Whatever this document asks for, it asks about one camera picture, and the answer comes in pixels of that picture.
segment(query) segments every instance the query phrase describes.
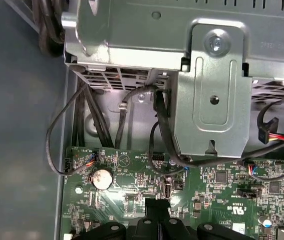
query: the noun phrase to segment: screw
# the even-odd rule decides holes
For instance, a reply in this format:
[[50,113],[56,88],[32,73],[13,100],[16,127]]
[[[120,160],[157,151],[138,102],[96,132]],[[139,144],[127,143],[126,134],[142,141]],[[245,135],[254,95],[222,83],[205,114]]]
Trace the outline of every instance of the screw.
[[214,36],[210,39],[210,47],[214,52],[217,52],[222,47],[222,39],[218,36]]
[[83,193],[83,188],[81,186],[77,186],[75,188],[75,192],[76,192],[76,194],[82,194]]
[[177,220],[174,219],[174,218],[171,218],[168,222],[169,222],[170,224],[177,224]]
[[139,101],[140,103],[142,103],[142,102],[144,102],[144,100],[145,100],[145,95],[144,95],[144,94],[139,94],[139,95],[138,95],[138,101]]
[[174,162],[172,159],[170,159],[169,163],[170,163],[171,166],[175,166],[176,165],[176,162]]
[[213,227],[211,226],[211,225],[209,225],[209,224],[205,224],[204,225],[204,228],[206,229],[206,230],[213,230]]

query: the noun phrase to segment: gray surface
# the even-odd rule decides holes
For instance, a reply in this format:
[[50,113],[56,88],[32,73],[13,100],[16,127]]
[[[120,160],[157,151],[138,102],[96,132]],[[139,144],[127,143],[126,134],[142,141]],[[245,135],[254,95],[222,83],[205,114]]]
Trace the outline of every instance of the gray surface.
[[63,60],[42,56],[37,33],[0,0],[0,240],[54,238],[58,178],[44,138],[64,93]]
[[[237,0],[236,6],[233,0],[226,5],[223,0],[116,0],[108,8],[109,2],[100,1],[96,16],[87,0],[71,2],[72,13],[80,4],[77,36],[84,46],[69,29],[66,51],[79,63],[179,70],[192,23],[227,20],[248,34],[243,59],[250,64],[250,76],[284,79],[282,0],[266,0],[264,8],[262,0],[256,0],[254,7],[253,0]],[[161,12],[161,18],[153,19],[153,12]]]
[[[251,78],[242,76],[242,29],[213,26],[208,20],[194,26],[190,72],[179,72],[172,87],[172,124],[176,145],[183,155],[203,156],[210,141],[218,157],[241,157],[249,135]],[[220,36],[229,44],[226,55],[212,55],[210,39]],[[211,103],[217,96],[219,102]]]

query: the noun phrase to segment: integrated circuit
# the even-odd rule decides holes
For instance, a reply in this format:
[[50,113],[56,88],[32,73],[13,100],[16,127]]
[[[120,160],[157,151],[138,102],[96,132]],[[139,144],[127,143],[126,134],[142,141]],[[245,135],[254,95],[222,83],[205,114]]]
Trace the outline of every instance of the integrated circuit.
[[217,184],[226,184],[227,183],[227,172],[217,171],[215,174],[215,182]]
[[281,183],[279,181],[272,181],[269,184],[268,192],[270,194],[279,194],[280,193]]
[[174,180],[173,184],[174,190],[181,191],[184,188],[184,183],[182,180]]

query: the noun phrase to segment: green circuit board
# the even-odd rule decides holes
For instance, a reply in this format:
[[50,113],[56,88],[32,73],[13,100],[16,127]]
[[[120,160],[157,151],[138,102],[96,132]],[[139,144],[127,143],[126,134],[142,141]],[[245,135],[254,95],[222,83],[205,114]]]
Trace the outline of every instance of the green circuit board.
[[[134,218],[145,216],[145,198],[165,197],[164,178],[150,169],[147,153],[70,147],[67,168],[87,163],[92,154],[96,156],[92,166],[65,177],[61,239],[64,234],[75,235],[109,221],[128,226]],[[174,168],[166,154],[156,154],[153,159],[159,168]],[[258,176],[270,178],[284,173],[284,161],[253,160]],[[97,190],[91,183],[92,173],[99,168],[113,174],[107,190]],[[233,162],[185,170],[170,184],[171,217],[195,229],[200,223],[213,222],[257,240],[271,240],[276,239],[277,228],[284,227],[284,180],[258,183],[248,176],[246,168]],[[260,216],[266,216],[272,227],[263,228],[258,222]]]

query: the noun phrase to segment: black cable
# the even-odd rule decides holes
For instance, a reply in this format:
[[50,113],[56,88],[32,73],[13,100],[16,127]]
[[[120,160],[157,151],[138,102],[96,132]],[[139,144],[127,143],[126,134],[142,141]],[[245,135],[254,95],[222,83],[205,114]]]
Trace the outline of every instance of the black cable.
[[268,183],[268,182],[274,182],[274,181],[283,180],[284,179],[284,174],[281,175],[281,176],[272,177],[272,178],[259,177],[259,176],[256,176],[256,175],[251,175],[251,177],[254,178],[255,180],[260,181],[260,182]]
[[54,173],[60,175],[60,176],[70,176],[73,175],[77,172],[79,172],[80,170],[86,168],[86,164],[74,169],[74,170],[70,170],[69,172],[62,172],[59,171],[52,160],[52,156],[51,156],[51,135],[52,135],[52,131],[54,129],[55,124],[57,123],[57,121],[60,119],[60,117],[66,112],[66,110],[70,107],[70,105],[75,101],[75,99],[81,94],[81,92],[86,88],[87,86],[84,85],[82,86],[79,90],[77,90],[74,95],[71,97],[71,99],[67,102],[67,104],[65,105],[65,107],[61,110],[61,112],[56,116],[56,118],[53,120],[53,122],[51,123],[51,125],[49,126],[49,128],[47,129],[47,133],[46,133],[46,141],[45,141],[45,151],[46,151],[46,156],[47,156],[47,160],[48,160],[48,164],[50,166],[50,168],[53,170]]
[[84,108],[85,108],[85,101],[84,101],[84,94],[81,93],[78,96],[79,99],[79,111],[78,111],[78,146],[85,147],[85,138],[84,138]]
[[101,127],[101,123],[100,123],[100,121],[99,121],[99,119],[97,117],[97,113],[96,113],[96,110],[94,108],[94,105],[90,101],[90,97],[88,96],[89,94],[86,91],[84,91],[84,95],[85,95],[85,98],[86,98],[86,102],[87,102],[88,108],[90,109],[90,112],[91,112],[91,115],[92,115],[92,118],[93,118],[93,122],[94,122],[94,126],[96,128],[96,131],[97,131],[98,138],[101,141],[102,147],[107,148],[108,147],[108,142],[107,142],[107,140],[105,138],[103,129]]
[[[77,80],[77,90],[80,89],[81,80]],[[79,113],[79,101],[80,98],[76,98],[75,109],[74,109],[74,119],[73,119],[73,132],[72,132],[72,146],[77,146],[77,133],[78,133],[78,113]]]
[[243,153],[241,158],[225,158],[225,157],[216,157],[211,159],[204,159],[204,160],[197,160],[192,162],[186,162],[185,160],[181,159],[174,146],[172,133],[170,129],[170,125],[168,122],[168,115],[166,111],[166,106],[164,102],[163,93],[160,91],[157,91],[155,94],[154,99],[154,109],[157,112],[157,119],[159,122],[160,130],[162,139],[164,142],[164,145],[166,147],[166,150],[168,151],[168,154],[170,155],[171,159],[176,162],[177,164],[183,166],[183,167],[190,167],[190,168],[199,168],[199,167],[210,167],[215,166],[218,164],[225,164],[225,163],[231,163],[234,161],[240,161],[244,160],[246,158],[256,158],[262,155],[265,155],[267,153],[270,153],[272,151],[275,151],[279,148],[284,147],[284,142],[278,142],[276,144],[273,144],[271,146],[267,146],[258,150],[245,152]]
[[[134,95],[144,94],[144,93],[147,93],[147,92],[154,92],[157,89],[158,89],[158,87],[154,86],[154,85],[146,85],[146,86],[138,87],[137,89],[130,91],[123,98],[122,103],[127,104],[129,99]],[[119,125],[118,125],[118,130],[117,130],[117,133],[116,133],[116,137],[115,137],[115,148],[116,149],[119,149],[120,145],[121,145],[122,135],[123,135],[124,126],[125,126],[125,120],[126,120],[126,113],[127,113],[127,109],[121,109],[120,110]]]
[[61,37],[61,33],[63,30],[55,17],[54,8],[52,6],[51,0],[39,0],[39,4],[49,36],[54,42],[63,44],[64,39]]
[[158,126],[158,122],[156,122],[154,124],[154,126],[152,127],[152,130],[151,130],[151,134],[150,134],[150,142],[149,142],[149,146],[148,146],[148,164],[150,165],[150,167],[152,168],[152,170],[154,172],[156,172],[157,174],[162,174],[162,175],[166,175],[166,176],[173,176],[173,175],[176,175],[176,174],[179,174],[181,173],[182,171],[184,171],[183,168],[179,168],[177,170],[174,170],[174,171],[163,171],[163,170],[160,170],[158,169],[155,164],[153,163],[153,153],[154,153],[154,132],[155,132],[155,129],[156,127]]
[[89,106],[91,106],[95,110],[96,118],[97,118],[98,122],[100,123],[100,127],[102,129],[102,132],[101,133],[98,132],[98,134],[103,134],[104,137],[105,137],[106,146],[104,146],[104,147],[114,148],[113,141],[112,141],[110,132],[108,130],[105,118],[103,116],[103,113],[102,113],[100,107],[98,106],[97,102],[95,101],[95,99],[93,97],[93,91],[92,91],[90,86],[87,86],[87,88],[84,91],[84,94],[85,94],[85,97],[86,97],[86,101],[90,102]]

